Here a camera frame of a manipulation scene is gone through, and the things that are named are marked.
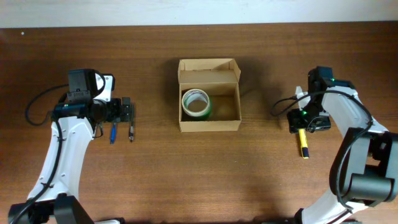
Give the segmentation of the yellow highlighter marker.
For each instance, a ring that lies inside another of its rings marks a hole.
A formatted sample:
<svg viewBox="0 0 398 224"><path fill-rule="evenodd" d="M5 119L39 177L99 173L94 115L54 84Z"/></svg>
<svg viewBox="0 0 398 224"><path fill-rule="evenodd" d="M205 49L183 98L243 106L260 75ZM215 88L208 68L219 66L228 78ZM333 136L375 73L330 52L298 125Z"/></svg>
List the yellow highlighter marker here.
<svg viewBox="0 0 398 224"><path fill-rule="evenodd" d="M310 155L309 155L308 142L305 130L299 129L298 134L300 138L300 148L301 148L302 158L308 159Z"/></svg>

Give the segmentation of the beige masking tape roll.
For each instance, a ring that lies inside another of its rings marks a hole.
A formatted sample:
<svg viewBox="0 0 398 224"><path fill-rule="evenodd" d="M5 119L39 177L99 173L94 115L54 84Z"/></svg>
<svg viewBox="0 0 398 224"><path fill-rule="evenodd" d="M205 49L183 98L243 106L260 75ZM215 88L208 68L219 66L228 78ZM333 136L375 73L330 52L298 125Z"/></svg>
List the beige masking tape roll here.
<svg viewBox="0 0 398 224"><path fill-rule="evenodd" d="M201 89L190 89L182 96L182 109L193 118L208 116L212 102L208 94Z"/></svg>

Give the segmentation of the green tape roll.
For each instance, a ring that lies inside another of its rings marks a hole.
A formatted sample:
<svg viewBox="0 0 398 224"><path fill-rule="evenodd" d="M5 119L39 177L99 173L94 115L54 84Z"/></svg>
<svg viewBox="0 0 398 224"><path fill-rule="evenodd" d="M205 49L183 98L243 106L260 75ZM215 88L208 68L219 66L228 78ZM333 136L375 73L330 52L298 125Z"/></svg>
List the green tape roll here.
<svg viewBox="0 0 398 224"><path fill-rule="evenodd" d="M184 105L192 119L205 120L211 114L212 102L206 96L200 94L189 96Z"/></svg>

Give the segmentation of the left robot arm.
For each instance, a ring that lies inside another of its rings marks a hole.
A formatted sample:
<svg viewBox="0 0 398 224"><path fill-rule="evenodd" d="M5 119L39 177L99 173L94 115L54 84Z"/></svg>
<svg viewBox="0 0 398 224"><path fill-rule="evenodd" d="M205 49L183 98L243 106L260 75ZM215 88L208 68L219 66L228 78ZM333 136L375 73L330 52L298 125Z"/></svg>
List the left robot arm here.
<svg viewBox="0 0 398 224"><path fill-rule="evenodd" d="M115 82L113 74L95 69L68 72L69 90L46 115L52 133L43 168L26 202L11 205L9 223L93 222L78 200L86 150L103 135L103 123L131 119L129 98L111 96Z"/></svg>

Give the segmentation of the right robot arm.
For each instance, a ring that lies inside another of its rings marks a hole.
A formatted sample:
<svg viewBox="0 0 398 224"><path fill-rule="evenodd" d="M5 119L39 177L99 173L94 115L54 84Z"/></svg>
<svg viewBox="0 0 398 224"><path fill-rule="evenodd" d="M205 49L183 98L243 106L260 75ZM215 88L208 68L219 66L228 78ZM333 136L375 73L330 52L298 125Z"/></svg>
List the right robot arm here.
<svg viewBox="0 0 398 224"><path fill-rule="evenodd" d="M301 208L295 223L342 223L352 214L397 197L397 134L379 124L350 81L330 67L308 73L308 90L296 88L297 109L287 113L289 131L326 131L334 122L343 141L329 174L328 190Z"/></svg>

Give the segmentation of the blue ballpoint pen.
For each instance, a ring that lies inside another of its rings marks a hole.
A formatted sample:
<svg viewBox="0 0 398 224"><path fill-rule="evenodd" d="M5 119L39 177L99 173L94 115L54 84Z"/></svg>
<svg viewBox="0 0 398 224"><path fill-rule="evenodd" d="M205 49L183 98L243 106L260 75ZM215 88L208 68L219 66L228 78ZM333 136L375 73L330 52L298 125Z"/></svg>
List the blue ballpoint pen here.
<svg viewBox="0 0 398 224"><path fill-rule="evenodd" d="M110 138L110 143L114 144L116 140L116 130L117 130L117 123L114 122L111 130L111 138Z"/></svg>

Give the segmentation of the black pen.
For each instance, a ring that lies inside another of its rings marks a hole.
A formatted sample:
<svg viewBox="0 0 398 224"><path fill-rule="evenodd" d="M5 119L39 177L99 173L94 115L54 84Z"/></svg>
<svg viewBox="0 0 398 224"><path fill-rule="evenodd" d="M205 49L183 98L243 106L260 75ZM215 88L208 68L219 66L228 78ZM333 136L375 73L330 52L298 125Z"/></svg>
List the black pen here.
<svg viewBox="0 0 398 224"><path fill-rule="evenodd" d="M134 141L134 118L135 118L135 105L131 103L131 114L130 114L130 127L129 127L129 141Z"/></svg>

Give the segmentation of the brown cardboard box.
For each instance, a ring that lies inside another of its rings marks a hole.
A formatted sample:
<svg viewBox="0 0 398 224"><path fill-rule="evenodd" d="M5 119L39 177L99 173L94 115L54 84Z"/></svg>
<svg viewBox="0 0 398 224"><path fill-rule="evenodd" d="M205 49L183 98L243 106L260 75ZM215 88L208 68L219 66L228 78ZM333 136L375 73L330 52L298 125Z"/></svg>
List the brown cardboard box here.
<svg viewBox="0 0 398 224"><path fill-rule="evenodd" d="M181 59L180 131L237 131L242 120L240 76L241 70L233 58Z"/></svg>

